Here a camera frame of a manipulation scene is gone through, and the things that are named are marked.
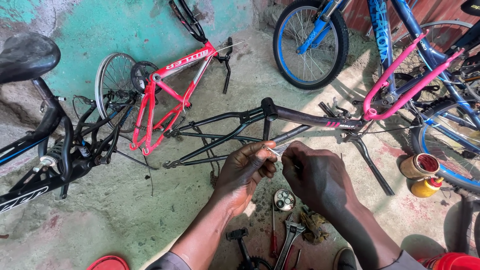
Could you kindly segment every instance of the black bicycle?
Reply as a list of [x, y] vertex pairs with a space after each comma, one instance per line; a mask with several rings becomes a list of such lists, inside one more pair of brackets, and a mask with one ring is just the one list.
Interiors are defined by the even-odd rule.
[[[111, 110], [109, 117], [98, 118], [96, 123], [86, 123], [88, 117], [97, 108], [95, 100], [82, 96], [78, 98], [90, 108], [79, 117], [73, 128], [60, 101], [66, 98], [55, 96], [41, 76], [51, 71], [60, 61], [59, 47], [48, 37], [38, 33], [18, 34], [8, 38], [0, 53], [0, 84], [31, 80], [42, 97], [40, 110], [44, 113], [42, 121], [34, 131], [0, 149], [0, 166], [38, 146], [40, 163], [31, 168], [7, 194], [0, 196], [0, 213], [26, 203], [49, 191], [60, 188], [59, 199], [67, 197], [69, 183], [77, 180], [101, 164], [109, 164], [112, 153], [119, 153], [149, 169], [157, 170], [127, 156], [117, 150], [116, 144], [120, 130], [131, 113], [140, 94], [136, 91], [122, 92], [126, 97], [122, 101], [116, 95], [118, 91], [108, 91], [104, 95], [105, 107]], [[123, 111], [122, 117], [113, 126], [113, 131], [105, 139], [97, 139], [98, 130]], [[48, 149], [48, 138], [58, 125], [65, 129], [65, 135], [55, 141]], [[90, 135], [90, 142], [85, 138]]]

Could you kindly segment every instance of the down tube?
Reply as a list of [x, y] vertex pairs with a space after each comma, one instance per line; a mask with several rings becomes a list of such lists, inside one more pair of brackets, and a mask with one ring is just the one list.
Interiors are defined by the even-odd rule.
[[[390, 35], [387, 3], [386, 0], [367, 0], [367, 5], [372, 21], [373, 34], [378, 47], [378, 54], [380, 55], [380, 62], [384, 70], [386, 70], [393, 62], [392, 36]], [[389, 76], [389, 79], [392, 83], [388, 87], [388, 92], [394, 94], [395, 80], [393, 74]]]

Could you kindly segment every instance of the red bicycle frame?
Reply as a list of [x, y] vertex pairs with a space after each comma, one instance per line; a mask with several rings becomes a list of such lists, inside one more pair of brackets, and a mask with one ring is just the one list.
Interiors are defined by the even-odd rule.
[[[198, 81], [202, 77], [203, 73], [205, 72], [208, 64], [212, 60], [214, 56], [217, 56], [218, 53], [215, 48], [210, 44], [209, 41], [205, 43], [205, 47], [202, 49], [198, 49], [192, 54], [175, 61], [155, 72], [150, 74], [148, 78], [148, 84], [145, 87], [145, 95], [142, 99], [142, 103], [140, 105], [140, 110], [136, 122], [136, 128], [133, 132], [132, 143], [130, 143], [130, 149], [135, 150], [137, 149], [142, 143], [145, 142], [145, 147], [142, 148], [142, 153], [144, 155], [149, 155], [154, 148], [156, 148], [162, 142], [164, 135], [163, 131], [170, 130], [173, 124], [176, 122], [180, 113], [182, 112], [184, 107], [190, 108], [191, 103], [189, 102], [190, 96], [192, 95], [193, 91], [198, 85]], [[197, 75], [193, 78], [188, 86], [187, 90], [183, 94], [183, 96], [179, 95], [175, 92], [172, 88], [166, 85], [162, 80], [167, 76], [172, 75], [175, 72], [180, 71], [181, 69], [193, 64], [194, 62], [203, 59], [203, 64], [200, 67]], [[154, 116], [154, 109], [155, 109], [155, 87], [159, 86], [162, 90], [166, 91], [170, 94], [174, 99], [178, 100], [179, 103], [175, 106], [171, 111], [169, 111], [160, 121], [158, 121], [155, 125], [153, 125], [153, 116]], [[145, 108], [148, 104], [148, 122], [147, 122], [147, 131], [146, 134], [138, 140], [138, 135], [140, 133], [140, 126], [142, 125], [142, 119], [145, 112]], [[169, 124], [163, 127], [161, 124], [165, 122], [169, 117], [173, 115], [173, 118], [169, 122]], [[162, 134], [156, 140], [156, 142], [152, 145], [152, 132], [153, 130], [160, 128], [162, 129]]]

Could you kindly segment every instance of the chainring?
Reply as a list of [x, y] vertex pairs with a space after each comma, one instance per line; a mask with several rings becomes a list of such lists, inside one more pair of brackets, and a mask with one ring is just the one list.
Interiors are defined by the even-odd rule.
[[[135, 89], [144, 94], [145, 87], [148, 84], [148, 77], [152, 72], [158, 70], [158, 67], [149, 61], [140, 61], [133, 65], [132, 69], [130, 70], [130, 78], [132, 80], [132, 84]], [[155, 87], [155, 94], [158, 94], [162, 90], [159, 86]]]
[[[272, 270], [273, 267], [268, 264], [268, 262], [260, 257], [250, 257], [250, 260], [252, 261], [252, 266], [254, 270]], [[250, 269], [248, 265], [246, 265], [247, 262], [243, 261], [241, 264], [238, 266], [237, 270], [248, 270]]]

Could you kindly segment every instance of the wrench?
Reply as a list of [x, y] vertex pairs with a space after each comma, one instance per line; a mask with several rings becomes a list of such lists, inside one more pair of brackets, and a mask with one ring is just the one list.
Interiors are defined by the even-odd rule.
[[295, 240], [295, 238], [297, 238], [297, 236], [305, 230], [305, 226], [293, 222], [293, 213], [291, 213], [287, 220], [285, 220], [285, 226], [287, 227], [287, 236], [285, 237], [285, 243], [283, 244], [278, 261], [276, 261], [274, 270], [283, 269], [285, 258], [287, 257], [290, 247], [292, 246], [293, 240]]

